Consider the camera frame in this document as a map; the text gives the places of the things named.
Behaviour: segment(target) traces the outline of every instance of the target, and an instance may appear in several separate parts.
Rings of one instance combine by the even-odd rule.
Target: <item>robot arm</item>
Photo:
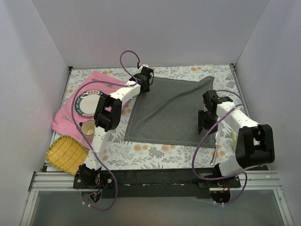
[[[127,82],[127,85],[132,84],[135,84],[135,82]],[[134,96],[138,95],[140,93],[140,89],[141,85],[136,84],[132,87],[129,86],[120,88],[110,95],[102,94],[100,96],[96,112],[94,114],[95,131],[92,141],[92,147],[97,155],[103,153],[109,136],[112,133],[112,129],[115,129],[118,126],[123,103],[126,103]],[[106,107],[108,106],[111,107],[111,111],[106,110]],[[101,164],[96,159],[92,150],[89,151],[88,157],[86,158],[84,164],[91,170],[98,170],[101,168]]]
[[[150,79],[153,75],[153,69],[149,68],[148,65],[141,65],[138,73],[134,75],[138,80],[138,84],[130,86],[135,84],[134,78],[131,78],[127,82],[128,87],[120,88],[110,95],[101,94],[99,97],[94,114],[95,131],[92,141],[94,150],[89,150],[89,154],[84,164],[79,167],[79,175],[87,185],[93,185],[97,174],[100,172],[102,166],[96,159],[94,153],[96,153],[97,156],[99,156],[100,153],[103,153],[112,130],[120,123],[123,103],[126,103],[140,93],[149,92]]]
[[[235,105],[229,97],[219,97],[215,90],[204,95],[205,110],[198,112],[198,130],[210,129]],[[275,159],[273,132],[269,125],[260,125],[235,109],[225,121],[238,134],[235,156],[216,164],[214,177],[242,172],[245,168],[272,163]]]

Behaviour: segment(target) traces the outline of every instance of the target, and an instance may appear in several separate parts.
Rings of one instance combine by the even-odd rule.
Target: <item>white stitching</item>
[[[159,79],[161,81],[173,81],[173,80],[165,80],[165,79],[162,79],[162,78],[154,78],[154,79]],[[182,82],[182,81],[173,81],[173,82],[178,82],[178,83],[186,83],[186,84],[194,84],[195,82]],[[213,89],[213,82],[212,84],[209,83],[209,89]],[[139,104],[139,101],[140,101],[140,98],[141,98],[141,95],[138,96],[138,100],[137,101],[137,105],[133,111],[133,117],[132,117],[132,120],[131,120],[131,124],[130,124],[130,127],[128,128],[128,134],[130,133],[130,130],[131,130],[131,127],[132,127],[132,123],[133,123],[133,120],[134,120],[134,115],[135,115],[135,112],[136,112],[136,109],[137,109],[137,106]],[[210,143],[203,143],[203,145],[210,145],[212,144],[212,137],[213,136],[209,136],[210,137]],[[188,144],[198,144],[196,142],[187,142],[187,141],[176,141],[176,140],[156,140],[156,139],[149,139],[149,138],[137,138],[137,137],[128,137],[128,138],[131,138],[131,139],[137,139],[137,140],[155,140],[155,141],[170,141],[170,142],[178,142],[178,143],[188,143]]]

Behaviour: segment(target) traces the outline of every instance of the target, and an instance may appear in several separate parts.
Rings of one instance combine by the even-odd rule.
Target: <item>yellow mesh tray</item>
[[[86,160],[88,152],[76,139],[61,136],[49,147],[46,160],[59,170],[75,175]]]

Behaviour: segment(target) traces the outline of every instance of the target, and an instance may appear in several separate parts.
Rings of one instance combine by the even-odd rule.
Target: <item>glass panel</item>
[[[238,191],[232,191],[232,197]],[[100,200],[105,207],[112,200]],[[83,225],[281,226],[284,225],[272,190],[245,191],[224,207],[195,198],[118,198],[106,212],[82,204],[80,192],[39,192],[31,226]]]

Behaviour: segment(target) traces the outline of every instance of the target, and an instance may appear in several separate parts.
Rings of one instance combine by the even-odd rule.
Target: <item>white wall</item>
[[[74,67],[120,66],[126,49],[152,66],[235,63],[268,1],[33,0]]]
[[[273,128],[275,163],[294,223],[301,225],[301,1],[271,0],[238,63],[253,119]]]
[[[0,0],[0,225],[21,222],[68,67],[31,0]]]

